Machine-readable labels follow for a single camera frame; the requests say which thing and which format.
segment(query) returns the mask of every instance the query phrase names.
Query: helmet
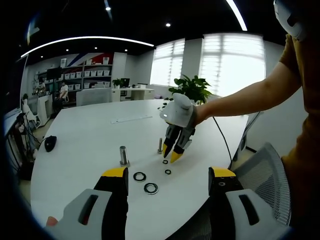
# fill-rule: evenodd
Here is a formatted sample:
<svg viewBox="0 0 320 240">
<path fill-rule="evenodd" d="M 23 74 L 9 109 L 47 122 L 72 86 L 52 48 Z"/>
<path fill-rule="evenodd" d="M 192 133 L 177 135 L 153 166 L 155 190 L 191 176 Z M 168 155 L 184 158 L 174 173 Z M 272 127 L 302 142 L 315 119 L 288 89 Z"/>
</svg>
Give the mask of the helmet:
<svg viewBox="0 0 320 240">
<path fill-rule="evenodd" d="M 284 30 L 300 42 L 307 37 L 303 14 L 292 0 L 274 0 L 275 16 Z"/>
</svg>

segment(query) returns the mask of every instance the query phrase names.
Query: metal washer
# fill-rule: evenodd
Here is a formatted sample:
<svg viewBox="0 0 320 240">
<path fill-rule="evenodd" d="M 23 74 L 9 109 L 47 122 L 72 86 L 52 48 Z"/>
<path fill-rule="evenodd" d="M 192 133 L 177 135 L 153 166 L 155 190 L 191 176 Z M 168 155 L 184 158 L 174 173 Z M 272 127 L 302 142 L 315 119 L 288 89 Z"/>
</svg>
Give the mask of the metal washer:
<svg viewBox="0 0 320 240">
<path fill-rule="evenodd" d="M 142 179 L 137 179 L 138 175 L 142 175 L 143 178 Z M 133 174 L 133 179 L 136 180 L 137 182 L 144 182 L 146 180 L 146 178 L 147 178 L 147 176 L 141 171 L 138 171 L 135 174 Z"/>
<path fill-rule="evenodd" d="M 149 191 L 148 190 L 149 186 L 154 186 L 154 191 Z M 158 192 L 158 190 L 159 190 L 158 185 L 155 183 L 149 182 L 146 185 L 144 185 L 144 191 L 146 194 L 153 195 L 153 194 L 156 194 Z"/>
</svg>

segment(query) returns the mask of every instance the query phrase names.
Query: floor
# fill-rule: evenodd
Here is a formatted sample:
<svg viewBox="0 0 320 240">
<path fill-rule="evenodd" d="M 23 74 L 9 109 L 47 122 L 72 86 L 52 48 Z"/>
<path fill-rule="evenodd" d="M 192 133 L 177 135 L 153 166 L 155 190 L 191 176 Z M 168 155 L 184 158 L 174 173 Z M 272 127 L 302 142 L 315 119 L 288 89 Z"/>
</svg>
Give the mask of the floor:
<svg viewBox="0 0 320 240">
<path fill-rule="evenodd" d="M 39 127 L 38 129 L 36 129 L 33 134 L 34 136 L 41 141 L 43 139 L 43 137 L 46 135 L 48 129 L 50 128 L 52 122 L 54 120 L 50 119 L 46 125 Z M 254 153 L 250 150 L 245 149 L 244 151 L 242 151 L 241 154 L 239 154 L 239 158 L 237 161 L 234 161 L 232 163 L 232 169 L 236 169 L 239 166 L 241 166 L 243 163 L 245 163 Z M 26 181 L 26 180 L 21 180 L 19 183 L 19 188 L 20 191 L 22 193 L 22 196 L 24 197 L 25 201 L 30 205 L 30 186 L 31 186 L 31 182 L 30 181 Z"/>
</svg>

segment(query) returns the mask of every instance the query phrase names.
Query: potted plant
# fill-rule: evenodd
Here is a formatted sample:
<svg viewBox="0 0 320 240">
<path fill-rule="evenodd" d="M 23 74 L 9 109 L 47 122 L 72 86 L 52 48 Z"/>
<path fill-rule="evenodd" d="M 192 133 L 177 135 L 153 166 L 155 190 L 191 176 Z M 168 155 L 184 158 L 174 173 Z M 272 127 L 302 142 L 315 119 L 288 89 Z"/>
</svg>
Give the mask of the potted plant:
<svg viewBox="0 0 320 240">
<path fill-rule="evenodd" d="M 207 86 L 210 86 L 209 83 L 204 78 L 198 78 L 197 75 L 193 79 L 190 79 L 186 75 L 183 75 L 184 78 L 174 79 L 175 84 L 178 87 L 170 87 L 168 90 L 172 94 L 179 93 L 186 95 L 193 104 L 204 104 L 207 102 L 207 98 L 212 95 L 211 92 L 207 90 Z M 164 100 L 172 101 L 173 98 L 165 98 Z M 164 102 L 162 108 L 164 109 L 168 103 Z"/>
<path fill-rule="evenodd" d="M 117 78 L 117 79 L 112 80 L 112 83 L 113 83 L 113 86 L 115 89 L 119 89 L 122 81 L 120 78 Z"/>
</svg>

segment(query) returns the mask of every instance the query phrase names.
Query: ceiling light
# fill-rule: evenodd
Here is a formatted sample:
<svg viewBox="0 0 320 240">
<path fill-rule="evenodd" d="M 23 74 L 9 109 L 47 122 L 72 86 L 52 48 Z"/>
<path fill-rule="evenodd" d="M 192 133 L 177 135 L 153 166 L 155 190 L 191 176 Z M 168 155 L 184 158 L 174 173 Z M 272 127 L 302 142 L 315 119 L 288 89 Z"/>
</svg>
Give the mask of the ceiling light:
<svg viewBox="0 0 320 240">
<path fill-rule="evenodd" d="M 242 18 L 239 9 L 237 8 L 234 0 L 226 0 L 226 2 L 229 4 L 230 8 L 232 9 L 236 19 L 238 19 L 238 22 L 242 28 L 242 31 L 247 31 L 247 26 L 245 24 L 244 19 Z"/>
<path fill-rule="evenodd" d="M 56 40 L 56 41 L 51 41 L 51 42 L 48 42 L 46 44 L 37 46 L 37 47 L 31 49 L 30 51 L 27 51 L 26 53 L 22 54 L 21 58 L 23 58 L 24 56 L 28 55 L 29 53 L 32 53 L 35 50 L 38 50 L 38 49 L 43 48 L 43 47 L 46 47 L 48 45 L 61 43 L 61 42 L 65 42 L 65 41 L 70 41 L 70 40 L 78 40 L 78 39 L 109 39 L 109 40 L 120 40 L 120 41 L 136 43 L 136 44 L 142 44 L 142 45 L 147 45 L 147 46 L 150 46 L 150 47 L 154 47 L 155 46 L 153 44 L 146 43 L 146 42 L 143 42 L 143 41 L 137 41 L 137 40 L 121 38 L 121 37 L 114 37 L 114 36 L 76 36 L 76 37 L 69 37 L 69 38 L 64 38 L 64 39 L 60 39 L 60 40 Z"/>
</svg>

